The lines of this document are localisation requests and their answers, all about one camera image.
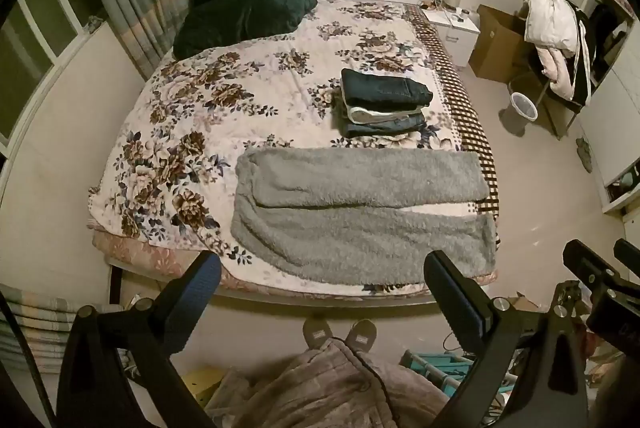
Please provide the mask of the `grey fleece pants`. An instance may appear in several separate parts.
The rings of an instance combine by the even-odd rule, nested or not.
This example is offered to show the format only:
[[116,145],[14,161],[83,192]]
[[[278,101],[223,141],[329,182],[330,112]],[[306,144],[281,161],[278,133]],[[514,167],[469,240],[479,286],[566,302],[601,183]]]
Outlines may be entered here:
[[434,250],[465,276],[494,270],[492,215],[439,210],[488,197],[472,152],[255,148],[235,172],[231,233],[285,273],[335,285],[416,284]]

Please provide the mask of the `floral bed quilt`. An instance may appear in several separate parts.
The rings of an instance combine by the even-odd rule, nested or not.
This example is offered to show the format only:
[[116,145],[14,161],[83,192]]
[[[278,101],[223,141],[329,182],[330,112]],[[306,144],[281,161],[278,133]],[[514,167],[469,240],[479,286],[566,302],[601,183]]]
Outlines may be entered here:
[[[433,99],[425,126],[399,136],[347,139],[344,68],[410,78]],[[499,197],[494,155],[468,92],[434,27],[416,6],[324,0],[294,32],[168,54],[122,124],[90,220],[112,234],[168,249],[210,250],[233,237],[236,163],[255,148],[405,148],[472,152],[484,200],[443,214],[491,214]]]

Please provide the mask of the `left slipper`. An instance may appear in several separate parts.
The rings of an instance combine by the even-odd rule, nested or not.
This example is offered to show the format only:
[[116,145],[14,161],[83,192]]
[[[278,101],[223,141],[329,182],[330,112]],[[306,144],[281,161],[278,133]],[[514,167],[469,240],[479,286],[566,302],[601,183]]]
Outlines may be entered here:
[[312,316],[303,324],[303,336],[309,349],[319,349],[328,339],[333,337],[331,326],[324,318]]

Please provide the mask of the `slipper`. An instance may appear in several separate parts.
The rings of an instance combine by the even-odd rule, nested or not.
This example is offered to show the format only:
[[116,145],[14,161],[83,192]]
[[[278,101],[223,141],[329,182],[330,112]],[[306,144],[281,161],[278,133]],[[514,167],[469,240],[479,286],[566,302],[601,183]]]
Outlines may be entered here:
[[309,349],[319,349],[328,339],[333,337],[331,326],[324,318],[312,316],[303,324],[303,336]]
[[378,336],[378,330],[375,324],[367,318],[363,318],[352,326],[345,339],[345,344],[352,350],[369,352],[376,341],[376,336]]

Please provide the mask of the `white wardrobe shelf unit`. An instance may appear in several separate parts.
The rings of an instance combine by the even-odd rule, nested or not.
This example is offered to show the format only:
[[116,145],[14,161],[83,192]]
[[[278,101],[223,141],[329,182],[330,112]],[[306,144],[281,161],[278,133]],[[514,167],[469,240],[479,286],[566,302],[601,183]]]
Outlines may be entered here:
[[582,8],[611,9],[620,21],[612,30],[617,42],[603,57],[606,70],[579,117],[602,211],[616,214],[639,197],[639,18],[626,0],[582,0]]

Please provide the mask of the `brown quilted robe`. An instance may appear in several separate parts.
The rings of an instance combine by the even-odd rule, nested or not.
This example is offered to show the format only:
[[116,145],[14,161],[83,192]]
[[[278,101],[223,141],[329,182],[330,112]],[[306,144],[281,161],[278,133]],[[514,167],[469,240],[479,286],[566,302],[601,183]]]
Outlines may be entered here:
[[413,370],[331,338],[271,380],[232,370],[205,411],[217,427],[428,427],[447,402]]

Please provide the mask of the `right slipper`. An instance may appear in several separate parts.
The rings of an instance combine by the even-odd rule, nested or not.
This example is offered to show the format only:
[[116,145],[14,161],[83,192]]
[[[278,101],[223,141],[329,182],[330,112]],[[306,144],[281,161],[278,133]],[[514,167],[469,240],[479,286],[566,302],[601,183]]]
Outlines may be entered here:
[[352,326],[345,339],[345,344],[352,350],[369,352],[376,341],[376,336],[378,336],[378,330],[375,324],[367,318],[363,318]]

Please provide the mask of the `white mesh waste bin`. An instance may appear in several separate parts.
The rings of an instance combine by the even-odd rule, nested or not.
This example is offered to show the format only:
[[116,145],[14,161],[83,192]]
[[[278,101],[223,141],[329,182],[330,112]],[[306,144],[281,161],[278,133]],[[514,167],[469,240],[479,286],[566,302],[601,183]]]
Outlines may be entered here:
[[506,121],[513,129],[524,130],[536,122],[538,110],[534,102],[521,92],[510,95],[510,106],[506,109]]

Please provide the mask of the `blue folded jeans bottom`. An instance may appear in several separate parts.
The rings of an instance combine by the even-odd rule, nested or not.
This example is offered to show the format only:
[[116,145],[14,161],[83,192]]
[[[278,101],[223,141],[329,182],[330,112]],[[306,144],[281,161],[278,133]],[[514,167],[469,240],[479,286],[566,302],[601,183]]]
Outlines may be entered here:
[[341,135],[347,139],[360,136],[399,136],[400,134],[420,130],[425,126],[422,114],[398,117],[387,122],[373,124],[356,124],[348,118],[343,118],[340,125]]

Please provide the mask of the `clothes pile on chair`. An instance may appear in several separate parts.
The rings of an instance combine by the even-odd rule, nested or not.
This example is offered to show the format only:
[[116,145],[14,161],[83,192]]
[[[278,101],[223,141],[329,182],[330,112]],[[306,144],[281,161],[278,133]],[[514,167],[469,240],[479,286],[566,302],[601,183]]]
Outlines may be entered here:
[[535,46],[551,91],[580,107],[593,96],[597,45],[589,18],[568,0],[526,0],[524,41]]

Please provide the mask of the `brown cardboard box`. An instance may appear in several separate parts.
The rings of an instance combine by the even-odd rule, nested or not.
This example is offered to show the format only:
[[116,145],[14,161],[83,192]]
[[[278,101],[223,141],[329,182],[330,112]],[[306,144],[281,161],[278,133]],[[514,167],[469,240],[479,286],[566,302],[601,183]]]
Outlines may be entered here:
[[507,84],[528,70],[532,47],[524,41],[525,21],[518,16],[481,4],[480,36],[469,64],[478,78]]

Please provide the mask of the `white-lined folded garment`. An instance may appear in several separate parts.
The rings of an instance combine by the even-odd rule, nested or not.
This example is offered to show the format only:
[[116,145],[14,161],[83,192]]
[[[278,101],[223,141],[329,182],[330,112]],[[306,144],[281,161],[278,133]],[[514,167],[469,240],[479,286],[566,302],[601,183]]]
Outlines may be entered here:
[[359,106],[345,106],[348,119],[357,125],[382,124],[382,122],[393,122],[397,119],[422,117],[420,107],[413,110],[393,110],[392,112],[380,112],[379,110],[368,110]]

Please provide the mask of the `white nightstand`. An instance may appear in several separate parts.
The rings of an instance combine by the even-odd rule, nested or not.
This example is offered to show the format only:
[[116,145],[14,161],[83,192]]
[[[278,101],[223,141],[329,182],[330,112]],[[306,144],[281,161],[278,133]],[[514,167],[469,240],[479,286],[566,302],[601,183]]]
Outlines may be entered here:
[[436,27],[440,41],[454,66],[465,68],[480,36],[480,29],[464,14],[442,9],[424,10],[427,21]]

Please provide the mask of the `dark folded pants top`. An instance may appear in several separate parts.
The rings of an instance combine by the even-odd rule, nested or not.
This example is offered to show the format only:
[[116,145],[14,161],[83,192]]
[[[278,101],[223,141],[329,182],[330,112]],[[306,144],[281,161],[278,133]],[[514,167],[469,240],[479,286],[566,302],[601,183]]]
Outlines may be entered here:
[[395,76],[378,76],[344,68],[342,93],[345,103],[377,112],[414,110],[432,102],[433,93],[425,84]]

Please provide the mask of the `dark green plush blanket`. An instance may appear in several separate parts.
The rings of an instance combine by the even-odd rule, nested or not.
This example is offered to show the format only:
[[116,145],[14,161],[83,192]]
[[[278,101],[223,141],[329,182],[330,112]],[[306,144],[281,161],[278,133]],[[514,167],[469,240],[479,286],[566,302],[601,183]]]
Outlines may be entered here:
[[178,60],[209,48],[294,32],[318,0],[190,0],[172,50]]

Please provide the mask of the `window frame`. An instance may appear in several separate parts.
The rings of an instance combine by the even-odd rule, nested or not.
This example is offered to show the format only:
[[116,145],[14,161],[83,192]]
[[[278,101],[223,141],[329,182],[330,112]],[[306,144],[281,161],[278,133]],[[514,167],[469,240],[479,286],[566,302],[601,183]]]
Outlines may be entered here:
[[101,0],[17,0],[1,26],[1,157],[17,149],[62,69],[102,24]]

